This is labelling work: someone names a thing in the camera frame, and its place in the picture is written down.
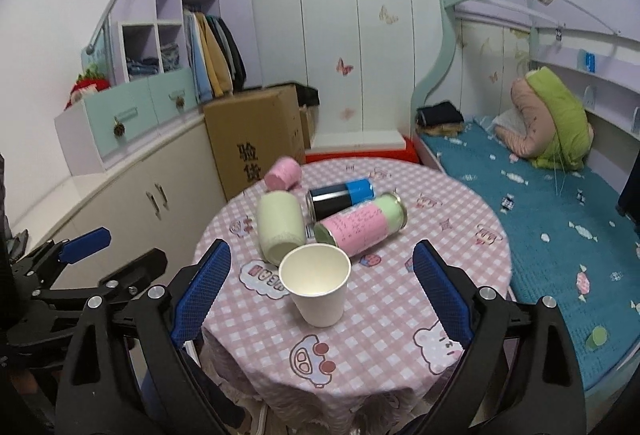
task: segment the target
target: red base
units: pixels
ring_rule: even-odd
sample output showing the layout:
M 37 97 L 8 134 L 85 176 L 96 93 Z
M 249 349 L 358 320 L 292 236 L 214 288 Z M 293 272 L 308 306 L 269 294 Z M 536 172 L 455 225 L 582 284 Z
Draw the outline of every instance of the red base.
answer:
M 414 144 L 411 142 L 411 139 L 404 138 L 404 144 L 404 150 L 369 150 L 365 152 L 335 152 L 334 154 L 306 154 L 306 162 L 309 163 L 319 160 L 339 159 L 343 157 L 383 157 L 420 164 L 420 158 L 415 151 Z

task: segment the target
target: pink cup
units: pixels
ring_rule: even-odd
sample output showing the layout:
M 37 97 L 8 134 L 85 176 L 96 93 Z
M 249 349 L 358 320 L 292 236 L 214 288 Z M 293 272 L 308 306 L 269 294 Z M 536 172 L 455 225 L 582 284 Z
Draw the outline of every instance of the pink cup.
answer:
M 280 157 L 264 176 L 269 191 L 286 191 L 302 179 L 302 168 L 291 157 Z

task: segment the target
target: blue gripper pad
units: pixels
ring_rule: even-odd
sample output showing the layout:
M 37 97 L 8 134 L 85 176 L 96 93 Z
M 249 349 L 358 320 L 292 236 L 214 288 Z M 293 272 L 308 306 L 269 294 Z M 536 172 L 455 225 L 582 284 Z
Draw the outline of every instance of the blue gripper pad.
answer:
M 210 253 L 175 308 L 171 339 L 177 349 L 181 349 L 185 341 L 195 339 L 200 334 L 200 327 L 230 269 L 231 250 L 226 241 L 221 241 L 218 248 Z
M 447 336 L 468 348 L 474 338 L 471 314 L 444 269 L 423 243 L 414 248 L 414 272 Z
M 76 263 L 87 256 L 109 247 L 111 243 L 111 233 L 104 227 L 99 227 L 90 233 L 82 235 L 69 243 L 66 243 L 60 255 L 59 261 L 62 263 Z

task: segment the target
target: white paper cup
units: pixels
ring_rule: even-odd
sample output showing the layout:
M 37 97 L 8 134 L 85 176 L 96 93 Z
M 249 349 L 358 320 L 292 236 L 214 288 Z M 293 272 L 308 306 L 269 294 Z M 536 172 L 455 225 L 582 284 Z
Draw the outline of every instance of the white paper cup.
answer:
M 307 323 L 322 328 L 340 320 L 351 275 L 343 250 L 327 243 L 302 245 L 284 257 L 279 275 Z
M 291 193 L 274 191 L 263 195 L 257 219 L 262 254 L 273 265 L 280 265 L 287 253 L 306 242 L 302 209 Z

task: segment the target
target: metal screw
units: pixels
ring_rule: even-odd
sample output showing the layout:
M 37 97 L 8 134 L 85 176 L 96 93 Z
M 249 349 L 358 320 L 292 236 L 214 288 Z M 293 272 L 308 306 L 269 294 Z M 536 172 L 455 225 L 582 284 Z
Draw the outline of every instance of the metal screw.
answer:
M 556 298 L 554 298 L 553 296 L 545 296 L 542 299 L 542 303 L 545 307 L 549 307 L 549 309 L 553 309 L 558 305 Z
M 147 292 L 149 298 L 157 300 L 158 298 L 162 298 L 164 296 L 164 287 L 162 285 L 154 285 Z
M 102 298 L 100 296 L 92 296 L 89 298 L 87 305 L 89 309 L 97 309 L 102 304 Z
M 497 294 L 495 293 L 495 290 L 493 290 L 491 287 L 482 287 L 480 289 L 480 296 L 485 300 L 493 300 L 495 299 Z

